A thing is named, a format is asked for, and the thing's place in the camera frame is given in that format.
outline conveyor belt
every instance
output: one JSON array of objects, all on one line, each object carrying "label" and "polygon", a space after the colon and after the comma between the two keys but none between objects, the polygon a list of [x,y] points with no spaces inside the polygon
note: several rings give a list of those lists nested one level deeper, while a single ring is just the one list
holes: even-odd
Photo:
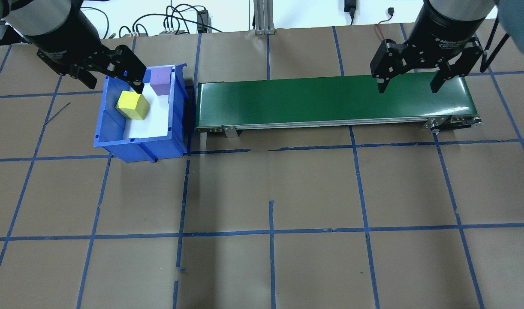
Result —
[{"label": "conveyor belt", "polygon": [[[434,121],[429,129],[443,122],[435,128],[469,127],[466,122],[478,114],[464,78],[446,82],[433,94],[429,87],[433,76],[434,73],[405,74],[394,80],[385,94],[378,93],[376,80],[371,76],[199,84],[196,130],[322,127],[429,119]],[[457,127],[451,127],[449,121]]]}]

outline table surface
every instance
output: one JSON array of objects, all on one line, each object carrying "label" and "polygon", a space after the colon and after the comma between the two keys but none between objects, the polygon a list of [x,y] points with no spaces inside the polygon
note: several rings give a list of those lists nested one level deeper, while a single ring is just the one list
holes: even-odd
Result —
[{"label": "table surface", "polygon": [[[105,44],[187,63],[192,92],[366,75],[379,40],[368,25]],[[35,51],[0,47],[0,309],[524,308],[524,57],[511,41],[466,77],[481,127],[193,134],[186,156],[155,164],[93,148],[102,83],[61,78]]]}]

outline metal bracket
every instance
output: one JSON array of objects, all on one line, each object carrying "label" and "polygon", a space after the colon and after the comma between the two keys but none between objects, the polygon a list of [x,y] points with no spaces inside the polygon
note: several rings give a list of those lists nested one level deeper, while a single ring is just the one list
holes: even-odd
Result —
[{"label": "metal bracket", "polygon": [[274,0],[254,0],[254,33],[274,34]]},{"label": "metal bracket", "polygon": [[239,137],[237,128],[234,125],[223,125],[222,127],[200,127],[196,129],[197,133],[221,133],[224,132],[226,137]]},{"label": "metal bracket", "polygon": [[481,123],[481,118],[477,116],[438,116],[430,117],[422,128],[429,129],[437,135],[440,131],[479,127]]}]

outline black cable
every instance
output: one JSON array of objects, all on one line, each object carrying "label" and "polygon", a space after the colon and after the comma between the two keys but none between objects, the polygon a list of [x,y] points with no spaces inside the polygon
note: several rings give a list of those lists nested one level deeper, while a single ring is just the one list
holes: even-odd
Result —
[{"label": "black cable", "polygon": [[493,60],[495,59],[495,57],[497,56],[497,54],[499,53],[499,51],[501,50],[501,48],[504,46],[504,44],[506,43],[506,41],[508,41],[509,39],[509,34],[505,34],[502,39],[500,40],[499,44],[497,45],[497,47],[495,47],[495,50],[493,50],[493,52],[491,53],[491,55],[489,56],[489,60],[485,61],[485,58],[487,58],[487,56],[485,56],[482,61],[481,61],[481,68],[479,69],[479,71],[481,73],[485,72],[485,70],[487,70],[489,68],[489,65],[491,65],[491,62],[493,62]]},{"label": "black cable", "polygon": [[[174,6],[167,6],[166,9],[165,9],[165,12],[167,15],[169,15],[169,8],[172,8],[172,13],[170,14],[170,24],[172,26],[172,18],[174,18],[174,12],[178,12],[178,14],[180,15],[181,18],[184,18],[184,16],[182,15],[182,13],[180,11],[177,11],[176,7]],[[168,17],[165,17],[165,20],[166,20],[166,25],[167,27],[169,26],[169,18]],[[184,25],[186,25],[186,32],[190,33],[190,28],[188,27],[188,24],[184,23]],[[180,29],[180,20],[178,20],[178,29]]]},{"label": "black cable", "polygon": [[[134,21],[133,26],[136,25],[136,23],[138,23],[138,21],[140,21],[140,19],[142,19],[142,18],[144,18],[144,17],[147,17],[147,16],[168,16],[168,15],[166,15],[166,14],[161,14],[161,13],[158,13],[158,12],[153,12],[153,13],[151,13],[151,14],[142,15],[142,16],[138,17],[138,18]],[[196,21],[189,20],[189,19],[184,19],[184,18],[180,18],[180,17],[176,17],[176,16],[174,16],[174,18],[176,18],[176,19],[180,19],[180,20],[183,20],[183,21],[189,21],[190,23],[194,23],[194,24],[197,24],[197,25],[205,26],[205,27],[207,27],[207,28],[209,28],[209,29],[213,29],[214,31],[217,31],[217,32],[221,33],[220,30],[218,30],[218,29],[216,29],[216,28],[214,28],[214,27],[211,27],[211,26],[209,26],[209,25],[205,25],[205,24],[202,24],[202,23],[197,23]]]},{"label": "black cable", "polygon": [[140,31],[138,30],[138,26],[142,26],[142,28],[144,28],[144,32],[146,32],[146,36],[148,36],[148,30],[142,24],[136,24],[136,32],[138,33],[138,35],[140,36]]},{"label": "black cable", "polygon": [[106,14],[103,10],[100,10],[100,9],[97,9],[97,8],[93,8],[92,6],[81,6],[81,8],[82,9],[97,10],[98,12],[101,12],[102,14],[104,14],[105,21],[106,21],[107,25],[105,27],[105,34],[104,34],[104,37],[102,39],[105,39],[105,37],[108,36],[108,32],[109,32],[109,18],[108,18],[108,14]]},{"label": "black cable", "polygon": [[498,45],[495,47],[491,55],[489,56],[489,60],[487,60],[487,51],[491,48],[491,43],[493,43],[493,39],[495,37],[495,33],[497,32],[497,27],[499,25],[499,18],[497,17],[495,19],[495,23],[493,25],[493,29],[491,30],[491,34],[489,35],[489,39],[487,40],[487,44],[485,45],[485,49],[483,50],[483,55],[481,58],[481,66],[479,67],[480,72],[485,72],[489,68],[489,65],[491,65],[491,62],[495,59],[499,51],[502,49],[504,44],[509,39],[509,34],[505,34],[502,39],[499,41]]},{"label": "black cable", "polygon": [[119,37],[122,37],[121,36],[121,30],[123,30],[123,28],[127,29],[127,31],[129,31],[130,35],[133,35],[133,32],[130,31],[130,28],[127,27],[127,26],[121,26],[121,28],[119,28]]}]

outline black wire bundle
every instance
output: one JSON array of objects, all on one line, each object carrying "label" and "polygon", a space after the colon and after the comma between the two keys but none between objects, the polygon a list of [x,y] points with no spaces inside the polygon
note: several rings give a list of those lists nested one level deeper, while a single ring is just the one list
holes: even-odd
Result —
[{"label": "black wire bundle", "polygon": [[[179,9],[180,6],[186,6],[186,8],[180,10]],[[164,14],[153,12],[153,13],[150,13],[150,14],[142,15],[139,18],[137,18],[134,21],[134,23],[133,23],[132,29],[136,30],[137,33],[140,33],[138,27],[141,26],[142,28],[144,28],[144,31],[146,32],[146,35],[148,35],[146,27],[144,27],[144,25],[142,25],[142,24],[139,24],[138,22],[142,18],[146,18],[147,16],[165,16],[165,19],[163,20],[163,27],[164,27],[165,31],[168,31],[170,29],[174,29],[173,21],[176,21],[178,23],[178,27],[177,27],[177,29],[175,31],[175,34],[179,34],[178,32],[180,31],[180,20],[182,20],[182,21],[184,21],[184,25],[186,26],[186,33],[190,33],[190,30],[189,30],[188,25],[187,25],[186,22],[197,24],[197,25],[201,25],[201,26],[207,27],[209,29],[213,29],[214,31],[217,31],[217,32],[221,33],[220,30],[218,30],[218,29],[216,29],[214,27],[211,27],[211,26],[209,26],[207,24],[204,24],[204,23],[198,23],[198,22],[193,21],[193,20],[185,19],[184,16],[182,15],[182,12],[185,12],[187,10],[193,9],[193,10],[195,10],[195,12],[197,13],[198,16],[201,16],[201,13],[199,12],[199,10],[197,8],[203,8],[203,10],[207,9],[207,8],[205,8],[205,6],[190,6],[189,4],[185,4],[185,3],[179,4],[177,6],[172,6],[172,2],[171,2],[171,5],[166,7],[166,11],[165,11]],[[123,29],[127,29],[127,31],[129,31],[129,33],[132,35],[133,32],[131,31],[131,29],[129,27],[121,26],[121,28],[119,28],[119,37],[122,37],[121,36],[121,31]]]},{"label": "black wire bundle", "polygon": [[109,32],[109,18],[108,18],[108,14],[106,14],[103,10],[100,10],[100,9],[97,9],[97,8],[93,8],[92,6],[81,6],[81,8],[82,9],[97,10],[98,12],[101,12],[102,14],[104,14],[107,26],[105,27],[105,34],[104,34],[104,37],[102,39],[105,39],[105,37],[108,36],[108,32]]}]

